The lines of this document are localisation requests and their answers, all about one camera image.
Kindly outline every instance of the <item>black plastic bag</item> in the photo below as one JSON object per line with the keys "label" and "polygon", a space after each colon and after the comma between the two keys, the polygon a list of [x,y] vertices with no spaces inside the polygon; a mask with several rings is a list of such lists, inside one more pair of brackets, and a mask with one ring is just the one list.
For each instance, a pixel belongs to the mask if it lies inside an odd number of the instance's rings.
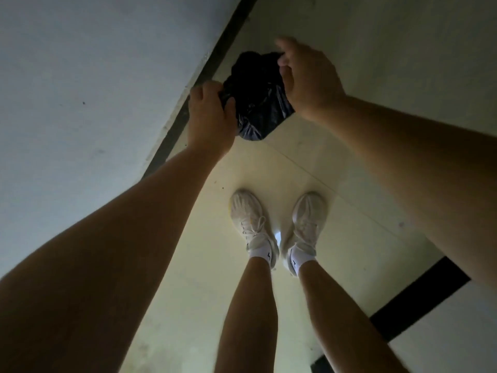
{"label": "black plastic bag", "polygon": [[264,139],[295,110],[288,102],[279,73],[281,53],[242,53],[231,68],[220,93],[224,107],[236,100],[239,135],[246,140]]}

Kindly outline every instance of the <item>white sock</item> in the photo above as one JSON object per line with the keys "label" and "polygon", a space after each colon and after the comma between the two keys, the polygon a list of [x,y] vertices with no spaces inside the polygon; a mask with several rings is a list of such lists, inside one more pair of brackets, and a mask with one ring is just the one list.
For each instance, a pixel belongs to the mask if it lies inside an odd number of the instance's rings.
{"label": "white sock", "polygon": [[298,276],[301,266],[308,261],[315,261],[316,257],[300,250],[297,246],[294,246],[292,247],[292,250],[290,250],[290,260],[292,267],[295,269],[295,273]]}
{"label": "white sock", "polygon": [[260,247],[257,249],[249,250],[248,258],[252,257],[262,257],[266,259],[271,267],[271,258],[273,257],[273,250],[271,250],[271,245],[268,240],[261,243]]}

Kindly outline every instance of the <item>white wall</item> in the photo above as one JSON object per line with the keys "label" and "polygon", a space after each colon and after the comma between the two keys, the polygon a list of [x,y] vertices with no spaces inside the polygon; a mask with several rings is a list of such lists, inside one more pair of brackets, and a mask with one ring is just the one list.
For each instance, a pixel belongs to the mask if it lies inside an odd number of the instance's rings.
{"label": "white wall", "polygon": [[139,179],[239,0],[0,0],[0,275]]}
{"label": "white wall", "polygon": [[390,343],[413,373],[497,371],[497,293],[469,282]]}

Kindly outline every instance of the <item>white floor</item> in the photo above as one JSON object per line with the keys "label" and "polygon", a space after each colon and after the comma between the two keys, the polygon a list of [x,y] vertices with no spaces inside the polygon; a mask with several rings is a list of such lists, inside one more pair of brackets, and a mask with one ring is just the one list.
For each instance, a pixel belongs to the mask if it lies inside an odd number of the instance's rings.
{"label": "white floor", "polygon": [[[274,36],[285,33],[323,49],[356,96],[496,134],[497,94],[488,73],[497,53],[458,30],[467,12],[463,1],[259,0],[216,79],[227,77],[240,52],[274,50]],[[476,28],[486,16],[475,3],[463,25]],[[466,62],[473,66],[461,67]],[[172,154],[185,145],[183,133]],[[339,141],[292,116],[263,142],[237,138],[209,176],[122,372],[212,370],[246,263],[244,240],[228,212],[237,188],[259,197],[283,235],[297,198],[308,190],[321,193],[329,214],[318,260],[369,315],[442,256]],[[309,371],[321,350],[299,282],[279,263],[273,286],[275,371]]]}

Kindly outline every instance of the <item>white sneaker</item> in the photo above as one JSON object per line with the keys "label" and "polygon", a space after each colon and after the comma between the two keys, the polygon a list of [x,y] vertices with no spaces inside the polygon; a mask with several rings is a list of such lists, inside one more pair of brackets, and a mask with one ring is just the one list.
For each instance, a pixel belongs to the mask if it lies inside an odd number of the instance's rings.
{"label": "white sneaker", "polygon": [[247,252],[269,241],[273,253],[270,266],[273,269],[279,257],[278,245],[265,228],[266,218],[259,200],[250,191],[239,189],[231,196],[230,208],[233,224],[245,237]]}
{"label": "white sneaker", "polygon": [[283,265],[293,276],[297,276],[291,262],[291,250],[294,247],[315,257],[316,243],[326,223],[326,201],[316,192],[302,195],[292,212],[293,230],[280,247]]}

